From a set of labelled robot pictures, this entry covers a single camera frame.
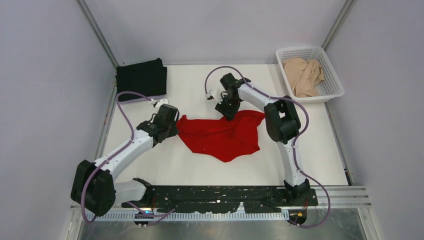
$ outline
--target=folded black cloth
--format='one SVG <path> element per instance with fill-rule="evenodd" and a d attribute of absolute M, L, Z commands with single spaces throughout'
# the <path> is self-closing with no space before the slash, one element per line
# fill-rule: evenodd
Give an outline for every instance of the folded black cloth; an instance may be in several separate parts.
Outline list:
<path fill-rule="evenodd" d="M 160 58 L 116 68 L 117 92 L 131 91 L 147 97 L 167 94 L 167 68 Z M 119 96 L 119 101 L 129 101 L 140 97 L 132 94 Z"/>

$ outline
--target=white wall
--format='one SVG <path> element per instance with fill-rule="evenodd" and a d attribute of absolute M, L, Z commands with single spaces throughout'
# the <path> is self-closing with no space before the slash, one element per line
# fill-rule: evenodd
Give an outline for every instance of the white wall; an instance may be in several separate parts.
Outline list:
<path fill-rule="evenodd" d="M 120 65 L 274 63 L 321 45 L 344 0 L 86 0 Z"/>
<path fill-rule="evenodd" d="M 387 239 L 423 239 L 424 1 L 358 1 L 328 50 L 348 166 Z"/>
<path fill-rule="evenodd" d="M 114 72 L 74 0 L 1 1 L 0 239 L 60 239 Z"/>

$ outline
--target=white plastic basket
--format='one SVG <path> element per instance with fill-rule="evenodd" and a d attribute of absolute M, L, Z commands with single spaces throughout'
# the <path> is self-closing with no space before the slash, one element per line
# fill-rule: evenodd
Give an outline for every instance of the white plastic basket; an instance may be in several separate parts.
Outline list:
<path fill-rule="evenodd" d="M 330 99 L 335 97 L 340 97 L 345 94 L 345 89 L 340 83 L 340 79 L 336 74 L 336 71 L 331 64 L 329 57 L 327 56 L 324 49 L 320 46 L 304 46 L 304 47 L 286 47 L 278 49 L 275 52 L 277 56 L 277 61 L 282 72 L 282 77 L 284 79 L 284 85 L 287 89 L 288 95 L 299 103 L 308 104 L 308 103 L 323 103 L 327 102 Z M 292 88 L 290 87 L 289 81 L 287 79 L 286 73 L 284 72 L 282 61 L 291 58 L 301 58 L 304 60 L 316 59 L 322 66 L 324 72 L 324 81 L 315 85 L 315 90 L 320 94 L 320 96 L 310 96 L 310 97 L 296 97 Z"/>

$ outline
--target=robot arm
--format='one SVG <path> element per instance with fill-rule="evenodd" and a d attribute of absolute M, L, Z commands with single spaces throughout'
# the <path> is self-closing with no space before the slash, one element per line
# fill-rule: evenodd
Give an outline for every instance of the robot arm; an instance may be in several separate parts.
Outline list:
<path fill-rule="evenodd" d="M 265 113 L 266 131 L 269 137 L 277 143 L 281 153 L 286 189 L 291 192 L 292 199 L 307 192 L 310 189 L 309 180 L 298 171 L 293 156 L 293 141 L 301 128 L 301 122 L 294 104 L 285 100 L 269 99 L 246 85 L 242 79 L 235 79 L 231 73 L 224 75 L 220 82 L 226 91 L 226 95 L 219 100 L 215 109 L 228 120 L 234 118 L 242 101 L 249 102 L 263 111 Z M 299 154 L 296 156 L 296 161 L 302 169 L 302 160 Z"/>
<path fill-rule="evenodd" d="M 103 216 L 114 205 L 142 200 L 146 189 L 151 186 L 148 182 L 139 178 L 122 183 L 114 183 L 114 181 L 140 155 L 166 138 L 177 135 L 178 117 L 179 112 L 176 107 L 163 104 L 152 122 L 144 121 L 137 126 L 133 139 L 127 139 L 112 152 L 94 162 L 82 161 L 76 169 L 71 199 L 81 204 L 83 187 L 89 175 L 104 161 L 108 161 L 98 170 L 88 185 L 84 198 L 85 208 L 96 216 Z"/>

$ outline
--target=red cloth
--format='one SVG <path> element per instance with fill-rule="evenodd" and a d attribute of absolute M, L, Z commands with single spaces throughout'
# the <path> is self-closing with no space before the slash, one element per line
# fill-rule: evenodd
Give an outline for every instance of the red cloth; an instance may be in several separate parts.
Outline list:
<path fill-rule="evenodd" d="M 260 149 L 257 127 L 264 118 L 265 114 L 252 110 L 237 112 L 231 121 L 225 117 L 189 120 L 184 115 L 176 127 L 179 137 L 193 153 L 212 155 L 227 163 Z"/>

